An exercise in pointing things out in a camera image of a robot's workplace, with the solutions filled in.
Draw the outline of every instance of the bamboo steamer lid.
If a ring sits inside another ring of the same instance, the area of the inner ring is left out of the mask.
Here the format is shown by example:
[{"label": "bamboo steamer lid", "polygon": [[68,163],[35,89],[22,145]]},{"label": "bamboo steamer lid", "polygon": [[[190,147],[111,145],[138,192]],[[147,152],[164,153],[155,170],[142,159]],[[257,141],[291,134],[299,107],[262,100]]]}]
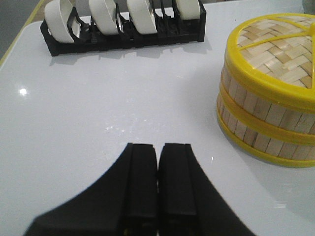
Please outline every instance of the bamboo steamer lid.
[{"label": "bamboo steamer lid", "polygon": [[315,16],[251,19],[229,36],[218,121],[238,145],[267,161],[315,166]]}]

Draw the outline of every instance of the yellow plastic band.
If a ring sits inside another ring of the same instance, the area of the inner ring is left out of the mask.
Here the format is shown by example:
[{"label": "yellow plastic band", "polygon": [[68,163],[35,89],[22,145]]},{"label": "yellow plastic band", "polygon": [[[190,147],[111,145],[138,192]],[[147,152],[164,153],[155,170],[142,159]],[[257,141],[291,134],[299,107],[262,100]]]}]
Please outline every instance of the yellow plastic band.
[{"label": "yellow plastic band", "polygon": [[268,17],[269,20],[273,20],[273,21],[280,21],[280,22],[286,22],[286,23],[289,23],[291,25],[294,25],[296,26],[297,28],[301,28],[302,30],[308,30],[308,28],[306,26],[303,26],[299,23],[296,23],[294,21],[291,21],[291,20],[287,20],[287,19],[284,19],[284,18],[277,18],[277,17]]},{"label": "yellow plastic band", "polygon": [[243,46],[243,47],[239,47],[239,50],[251,48],[251,47],[258,46],[260,44],[268,43],[268,42],[275,41],[275,40],[286,39],[286,38],[293,38],[293,37],[301,37],[301,36],[306,36],[306,35],[308,35],[307,32],[300,32],[300,33],[293,33],[293,34],[286,34],[286,35],[275,36],[275,37],[272,37],[272,38],[267,38],[267,39],[264,39],[264,40],[261,40],[261,41],[255,42],[255,43],[248,44],[248,45]]},{"label": "yellow plastic band", "polygon": [[[285,16],[303,16],[315,18],[313,15],[282,13],[257,17],[240,24],[237,28],[235,28],[234,31],[232,31],[228,38],[225,54],[225,65],[227,66],[229,73],[237,80],[239,84],[257,96],[275,104],[287,107],[291,110],[315,114],[314,79],[312,88],[298,87],[277,80],[274,77],[266,75],[265,73],[253,68],[253,66],[250,65],[240,53],[241,48],[238,47],[237,44],[239,35],[244,28],[259,20],[274,19]],[[302,32],[301,34],[307,34],[313,37],[314,32],[312,30],[312,26],[307,27],[307,29],[308,30]]]},{"label": "yellow plastic band", "polygon": [[298,145],[315,145],[315,135],[297,133],[281,129],[271,125],[263,120],[260,120],[246,110],[241,108],[226,92],[222,83],[220,83],[220,93],[225,107],[243,124],[250,129],[257,131],[260,134],[266,135],[270,138],[278,139],[287,143]]},{"label": "yellow plastic band", "polygon": [[313,49],[313,66],[312,66],[312,89],[314,90],[314,83],[315,83],[315,53],[314,53],[314,50],[315,50],[315,32],[314,34],[312,35],[312,49]]},{"label": "yellow plastic band", "polygon": [[243,140],[239,139],[236,135],[234,135],[228,127],[224,124],[221,116],[219,115],[219,110],[217,108],[217,117],[220,127],[223,131],[227,134],[228,137],[232,139],[237,145],[242,147],[244,150],[248,151],[249,153],[253,154],[254,156],[260,157],[261,159],[272,162],[277,165],[287,166],[287,167],[295,167],[295,168],[302,168],[302,167],[312,167],[315,166],[315,160],[306,160],[306,161],[298,161],[298,160],[289,160],[277,156],[272,156],[253,147],[249,146],[248,144],[244,143]]}]

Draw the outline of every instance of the glossy white surface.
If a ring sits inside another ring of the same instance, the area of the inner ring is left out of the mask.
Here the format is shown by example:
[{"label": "glossy white surface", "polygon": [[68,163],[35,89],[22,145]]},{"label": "glossy white surface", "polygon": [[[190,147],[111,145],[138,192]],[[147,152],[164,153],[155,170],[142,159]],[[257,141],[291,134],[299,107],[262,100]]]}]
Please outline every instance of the glossy white surface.
[{"label": "glossy white surface", "polygon": [[209,179],[258,236],[315,234],[315,168],[257,160],[230,143],[215,112],[225,43],[241,22],[302,12],[296,0],[205,5],[204,43],[52,58],[29,25],[0,68],[0,235],[72,198],[127,142],[191,143]]}]

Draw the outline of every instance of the white ring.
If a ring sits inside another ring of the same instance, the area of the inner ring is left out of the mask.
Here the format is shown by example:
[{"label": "white ring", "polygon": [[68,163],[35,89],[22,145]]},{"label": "white ring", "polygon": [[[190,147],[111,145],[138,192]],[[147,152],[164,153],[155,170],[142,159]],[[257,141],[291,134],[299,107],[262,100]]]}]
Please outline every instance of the white ring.
[{"label": "white ring", "polygon": [[200,6],[198,0],[176,0],[176,4],[182,20],[194,20],[200,18]]},{"label": "white ring", "polygon": [[127,7],[134,26],[140,34],[158,32],[149,0],[127,0]]},{"label": "white ring", "polygon": [[116,4],[113,0],[89,0],[93,19],[104,35],[118,34],[115,13]]},{"label": "white ring", "polygon": [[[73,5],[69,0],[53,0],[45,6],[45,20],[51,35],[60,43],[74,43],[67,28],[67,21]],[[80,24],[74,19],[72,24],[73,33],[80,36]]]}]

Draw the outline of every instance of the black object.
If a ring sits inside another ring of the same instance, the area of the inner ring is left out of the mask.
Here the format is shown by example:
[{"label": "black object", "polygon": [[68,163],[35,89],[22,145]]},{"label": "black object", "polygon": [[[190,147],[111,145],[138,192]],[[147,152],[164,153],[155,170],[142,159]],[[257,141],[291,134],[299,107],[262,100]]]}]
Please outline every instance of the black object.
[{"label": "black object", "polygon": [[254,236],[199,166],[189,144],[166,144],[159,168],[161,236]]},{"label": "black object", "polygon": [[37,217],[25,236],[156,236],[156,174],[153,146],[128,144],[102,177]]},{"label": "black object", "polygon": [[[49,33],[48,26],[44,20],[40,26],[51,56],[67,53],[84,53],[88,51],[106,51],[110,49],[144,47],[150,45],[167,45],[176,43],[187,43],[191,41],[203,42],[206,26],[206,10],[199,0],[200,19],[182,20],[179,14],[175,0],[173,2],[174,17],[170,17],[165,13],[163,0],[160,0],[162,16],[158,16],[154,0],[152,0],[152,8],[156,21],[157,33],[140,34],[133,22],[126,20],[119,11],[116,4],[116,25],[118,29],[117,35],[103,35],[97,28],[94,19],[91,17],[91,23],[84,23],[78,16],[74,7],[67,21],[67,28],[74,43],[59,43]],[[76,19],[81,25],[79,38],[74,35],[71,28],[73,20]]]}]

